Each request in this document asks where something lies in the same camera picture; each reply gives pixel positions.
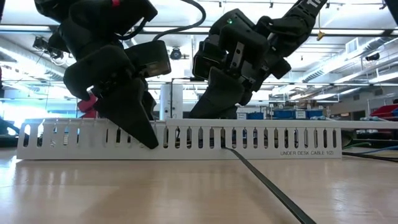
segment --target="wall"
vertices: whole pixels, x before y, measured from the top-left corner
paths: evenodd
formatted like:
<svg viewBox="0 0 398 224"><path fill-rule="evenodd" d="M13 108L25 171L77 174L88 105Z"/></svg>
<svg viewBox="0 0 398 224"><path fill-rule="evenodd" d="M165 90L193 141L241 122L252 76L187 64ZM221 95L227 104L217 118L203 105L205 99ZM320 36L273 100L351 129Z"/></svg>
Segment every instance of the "wall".
<svg viewBox="0 0 398 224"><path fill-rule="evenodd" d="M364 91L359 94L359 100L354 101L353 95L349 95L343 98L341 103L334 104L330 107L332 114L341 114L341 113L349 113L354 111L362 111L365 110L366 116L369 116L368 110L368 100L369 100L369 109L372 110L374 108L379 108L384 106L385 104L390 105L394 99L398 98L398 89L397 87L384 87L382 96L374 96L373 91Z"/></svg>

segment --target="white pillar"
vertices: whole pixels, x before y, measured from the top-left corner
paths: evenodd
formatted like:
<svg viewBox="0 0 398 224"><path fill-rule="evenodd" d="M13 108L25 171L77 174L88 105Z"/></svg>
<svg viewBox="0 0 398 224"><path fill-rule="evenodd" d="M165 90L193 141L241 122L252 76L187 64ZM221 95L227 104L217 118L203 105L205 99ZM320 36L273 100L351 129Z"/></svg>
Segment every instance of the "white pillar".
<svg viewBox="0 0 398 224"><path fill-rule="evenodd" d="M183 113L183 86L173 85L173 115L170 115L170 104L171 104L171 91L170 84L162 85L160 88L160 119L182 119Z"/></svg>

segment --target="wooden table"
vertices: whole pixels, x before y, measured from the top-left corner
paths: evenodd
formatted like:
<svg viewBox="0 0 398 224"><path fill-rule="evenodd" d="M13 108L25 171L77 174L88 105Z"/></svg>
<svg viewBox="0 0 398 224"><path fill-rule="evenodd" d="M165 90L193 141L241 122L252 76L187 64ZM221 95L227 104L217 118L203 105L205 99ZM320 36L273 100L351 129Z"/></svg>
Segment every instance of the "wooden table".
<svg viewBox="0 0 398 224"><path fill-rule="evenodd" d="M297 223L240 161L16 161L0 151L1 223ZM398 166L251 161L317 223L398 223Z"/></svg>

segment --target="blue cable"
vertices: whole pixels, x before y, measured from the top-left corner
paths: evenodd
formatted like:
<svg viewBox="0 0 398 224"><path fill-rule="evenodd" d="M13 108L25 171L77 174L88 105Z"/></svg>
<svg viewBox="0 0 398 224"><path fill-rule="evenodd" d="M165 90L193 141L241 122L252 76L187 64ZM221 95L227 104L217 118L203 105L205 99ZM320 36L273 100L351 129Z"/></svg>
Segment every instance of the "blue cable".
<svg viewBox="0 0 398 224"><path fill-rule="evenodd" d="M381 152L381 151L386 151L386 150L397 150L398 151L398 146L390 146L390 147L385 147L383 149L377 149L377 150L368 151L368 152L359 152L358 154L369 154L369 153Z"/></svg>

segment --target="black cable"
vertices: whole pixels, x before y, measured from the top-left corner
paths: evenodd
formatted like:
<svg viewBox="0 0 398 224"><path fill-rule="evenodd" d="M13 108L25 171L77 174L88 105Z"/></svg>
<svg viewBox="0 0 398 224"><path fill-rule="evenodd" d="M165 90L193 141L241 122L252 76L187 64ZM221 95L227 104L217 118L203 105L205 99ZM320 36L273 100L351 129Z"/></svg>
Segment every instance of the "black cable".
<svg viewBox="0 0 398 224"><path fill-rule="evenodd" d="M353 152L343 152L343 156L354 156L354 157L360 157L360 158L365 158L365 159L376 159L376 160L380 160L380 161L398 162L398 157L371 156L371 155L359 154L359 153L353 153Z"/></svg>
<svg viewBox="0 0 398 224"><path fill-rule="evenodd" d="M173 34L176 32L181 32L184 30L189 30L191 28L198 27L198 26L200 26L200 24L202 24L206 20L206 11L199 3L197 3L194 0L181 0L181 1L191 4L192 6L195 6L196 8L198 8L201 12L201 19L198 22L196 22L192 25L189 25L189 26L179 27L179 28L170 29L170 30L161 32L154 37L153 41L159 40L161 37L163 37L164 35L167 35L167 34Z"/></svg>
<svg viewBox="0 0 398 224"><path fill-rule="evenodd" d="M235 156L240 159L243 164L282 202L287 209L296 217L300 223L315 223L292 199L286 196L272 181L270 181L264 174L257 170L247 159L234 149L224 147L223 149L231 151Z"/></svg>
<svg viewBox="0 0 398 224"><path fill-rule="evenodd" d="M129 39L135 37L137 34L139 34L139 33L143 30L143 28L144 28L144 26L145 26L146 24L147 24L147 21L146 21L146 20L143 20L143 21L139 24L139 26L138 26L136 29L134 29L133 32L131 32L130 34L125 35L125 36L120 36L120 35L118 35L118 39L119 39L119 40L129 40Z"/></svg>

